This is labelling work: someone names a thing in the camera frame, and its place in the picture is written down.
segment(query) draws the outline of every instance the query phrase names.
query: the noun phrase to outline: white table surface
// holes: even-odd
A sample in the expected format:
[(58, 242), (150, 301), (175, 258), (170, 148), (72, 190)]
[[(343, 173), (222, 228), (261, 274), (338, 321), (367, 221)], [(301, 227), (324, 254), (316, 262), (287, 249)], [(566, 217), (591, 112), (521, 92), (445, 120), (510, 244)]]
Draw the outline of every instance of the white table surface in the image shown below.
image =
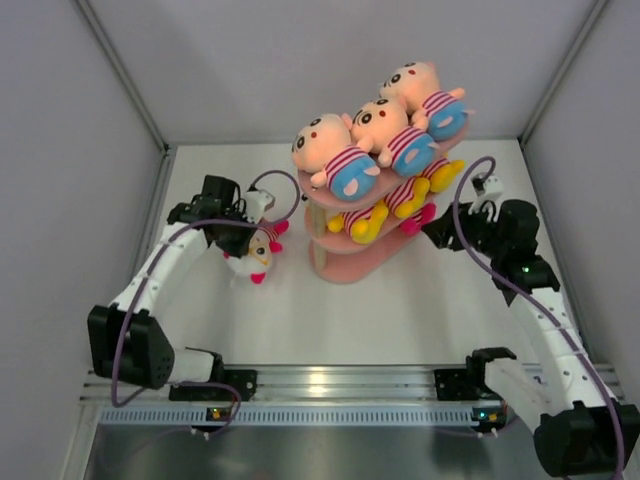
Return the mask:
[[(294, 173), (289, 152), (288, 144), (179, 147), (161, 223), (200, 191), (204, 175), (234, 179), (245, 189), (267, 169)], [(450, 158), (470, 165), (484, 155), (498, 161), (503, 199), (536, 203), (515, 140), (466, 141)], [(287, 182), (268, 177), (259, 184), (277, 197), (270, 219), (290, 208), (294, 189)], [(436, 200), (440, 213), (454, 190)], [(474, 198), (468, 186), (463, 201)], [(507, 346), (522, 361), (537, 362), (502, 295), (465, 252), (437, 250), (420, 235), (359, 283), (333, 285), (311, 269), (303, 210), (291, 218), (281, 239), (285, 250), (263, 285), (233, 281), (215, 247), (202, 257), (161, 319), (174, 345), (214, 350), (233, 364), (450, 364), (489, 346)], [(544, 228), (538, 240), (557, 272)]]

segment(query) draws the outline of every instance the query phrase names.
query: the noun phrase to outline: metal frame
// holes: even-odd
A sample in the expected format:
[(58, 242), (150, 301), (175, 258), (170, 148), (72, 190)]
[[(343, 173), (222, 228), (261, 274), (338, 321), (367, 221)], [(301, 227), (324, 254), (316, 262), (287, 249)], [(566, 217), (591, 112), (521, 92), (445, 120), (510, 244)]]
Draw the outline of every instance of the metal frame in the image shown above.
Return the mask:
[(138, 87), (136, 87), (136, 84), (131, 79), (131, 75), (129, 75), (124, 63), (120, 59), (118, 52), (113, 46), (113, 42), (102, 26), (102, 22), (100, 21), (100, 18), (98, 18), (95, 9), (88, 0), (71, 0), (71, 2), (76, 8), (76, 11), (80, 14), (80, 17), (85, 21), (85, 24), (89, 28), (89, 32), (95, 39), (98, 47), (105, 55), (114, 75), (120, 81), (131, 105), (140, 115), (142, 123), (144, 123), (144, 126), (149, 131), (149, 134), (153, 138), (158, 150), (164, 154), (168, 150), (167, 142), (164, 140), (164, 136), (160, 132), (156, 121), (142, 99), (142, 95), (140, 94)]
[[(367, 426), (414, 425), (425, 428), (476, 425), (474, 408), (496, 408), (497, 401), (444, 403), (437, 399), (434, 370), (462, 365), (399, 366), (247, 366), (258, 371), (256, 394), (246, 402), (237, 425), (244, 426)], [(615, 371), (596, 365), (612, 391), (623, 395)], [(530, 377), (546, 385), (539, 365), (528, 364)], [(137, 387), (120, 385), (120, 396)], [(169, 387), (149, 390), (131, 407), (113, 409), (110, 380), (89, 372), (80, 399), (78, 422), (61, 480), (82, 480), (98, 424), (141, 426), (217, 425), (205, 421), (209, 408), (220, 402), (191, 405), (168, 401)]]
[(150, 253), (150, 249), (155, 243), (155, 236), (158, 230), (158, 218), (162, 213), (162, 204), (167, 194), (167, 189), (169, 188), (169, 180), (171, 179), (176, 153), (176, 148), (169, 147), (160, 159), (153, 190), (151, 191), (149, 203), (145, 209), (144, 225), (140, 232), (140, 238), (136, 242), (136, 251), (131, 262), (131, 268), (129, 269), (127, 277), (129, 279), (133, 278), (136, 272), (140, 270)]
[(573, 65), (575, 64), (576, 59), (583, 52), (584, 46), (589, 38), (591, 38), (591, 34), (594, 32), (596, 26), (602, 19), (607, 7), (611, 4), (611, 0), (594, 0), (591, 8), (587, 12), (584, 20), (580, 24), (578, 31), (576, 32), (571, 45), (567, 49), (566, 53), (563, 55), (562, 60), (560, 61), (560, 65), (555, 70), (549, 83), (547, 83), (546, 88), (544, 89), (544, 93), (540, 100), (538, 100), (536, 104), (536, 108), (529, 117), (527, 124), (522, 131), (522, 134), (518, 137), (520, 141), (520, 148), (524, 150), (524, 147), (529, 142), (531, 135), (537, 128), (540, 120), (542, 119), (544, 113), (549, 108), (549, 105), (555, 98), (558, 93), (560, 87), (564, 83), (567, 78), (567, 75), (570, 73)]

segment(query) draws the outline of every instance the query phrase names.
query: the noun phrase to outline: plush doll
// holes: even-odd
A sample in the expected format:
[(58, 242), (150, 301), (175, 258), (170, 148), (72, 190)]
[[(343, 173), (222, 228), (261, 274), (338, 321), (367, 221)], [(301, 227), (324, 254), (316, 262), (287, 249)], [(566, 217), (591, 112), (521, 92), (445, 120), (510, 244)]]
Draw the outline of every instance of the plush doll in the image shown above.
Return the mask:
[(421, 178), (429, 180), (429, 190), (433, 193), (444, 192), (456, 178), (456, 175), (464, 169), (464, 160), (449, 161), (445, 153), (440, 160), (436, 160), (421, 173)]
[(425, 132), (427, 119), (409, 125), (402, 97), (365, 104), (353, 118), (351, 137), (365, 152), (378, 155), (378, 164), (411, 177), (432, 161), (438, 144)]
[(384, 203), (398, 218), (408, 218), (420, 210), (429, 192), (426, 177), (411, 177), (385, 195)]
[(380, 168), (351, 141), (351, 117), (326, 114), (296, 135), (291, 156), (296, 167), (312, 174), (311, 184), (327, 186), (342, 201), (356, 201), (375, 185)]
[(389, 208), (383, 200), (371, 207), (344, 212), (329, 219), (327, 226), (330, 232), (338, 233), (345, 229), (351, 240), (361, 245), (373, 242), (380, 233), (382, 224), (389, 215)]
[(408, 63), (399, 68), (380, 87), (380, 97), (399, 97), (407, 105), (412, 121), (428, 119), (427, 133), (436, 142), (454, 137), (467, 123), (471, 110), (461, 101), (465, 91), (456, 88), (445, 92), (440, 88), (433, 63)]
[(433, 220), (436, 216), (436, 206), (433, 203), (427, 203), (424, 207), (414, 213), (400, 224), (400, 230), (407, 235), (416, 235), (420, 229)]
[(223, 253), (227, 265), (236, 275), (249, 277), (253, 283), (260, 285), (273, 264), (273, 255), (282, 252), (282, 244), (278, 242), (278, 238), (288, 229), (289, 222), (286, 220), (273, 227), (256, 229), (249, 242), (249, 252), (245, 256), (237, 258)]

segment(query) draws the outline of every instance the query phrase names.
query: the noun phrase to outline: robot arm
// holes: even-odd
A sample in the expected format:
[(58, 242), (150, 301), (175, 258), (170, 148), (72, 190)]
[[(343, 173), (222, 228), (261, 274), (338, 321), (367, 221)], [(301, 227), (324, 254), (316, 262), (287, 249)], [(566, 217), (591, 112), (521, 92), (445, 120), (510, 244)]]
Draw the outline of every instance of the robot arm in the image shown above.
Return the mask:
[[(476, 350), (467, 357), (467, 384), (478, 398), (497, 394), (511, 406), (533, 432), (538, 459), (550, 476), (612, 472), (617, 456), (608, 405), (615, 409), (621, 426), (625, 465), (640, 435), (638, 409), (621, 405), (598, 381), (566, 313), (560, 283), (551, 266), (536, 254), (540, 222), (535, 206), (506, 200), (498, 211), (495, 202), (502, 184), (495, 175), (485, 176), (473, 179), (478, 198), (459, 205), (459, 224), (469, 246), (488, 257), (491, 269), (517, 288), (493, 280), (514, 320), (526, 331), (547, 387), (533, 382), (507, 348)], [(450, 206), (422, 230), (436, 247), (459, 251), (464, 246), (453, 215)], [(550, 319), (545, 310), (555, 318)]]
[(158, 243), (129, 285), (109, 306), (92, 309), (88, 327), (96, 375), (111, 378), (118, 336), (127, 311), (135, 304), (120, 356), (120, 380), (152, 389), (166, 383), (219, 380), (223, 369), (220, 356), (172, 345), (163, 332), (162, 320), (175, 290), (212, 243), (230, 256), (246, 255), (255, 228), (228, 224), (186, 228), (213, 219), (259, 223), (275, 203), (264, 190), (250, 189), (242, 198), (239, 194), (235, 182), (206, 176), (202, 192), (171, 211)]

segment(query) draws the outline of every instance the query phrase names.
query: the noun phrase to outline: white enclosure wall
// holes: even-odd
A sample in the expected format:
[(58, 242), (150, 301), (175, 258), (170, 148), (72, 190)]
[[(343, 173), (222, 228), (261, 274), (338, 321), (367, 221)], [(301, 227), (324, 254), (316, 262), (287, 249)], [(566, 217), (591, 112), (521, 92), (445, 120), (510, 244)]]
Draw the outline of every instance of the white enclosure wall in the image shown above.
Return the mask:
[(408, 61), (467, 89), (471, 137), (519, 135), (591, 1), (93, 0), (169, 142), (290, 142)]
[(640, 402), (640, 3), (616, 0), (526, 153), (583, 330)]
[(4, 2), (0, 27), (0, 478), (47, 480), (159, 153), (70, 2)]

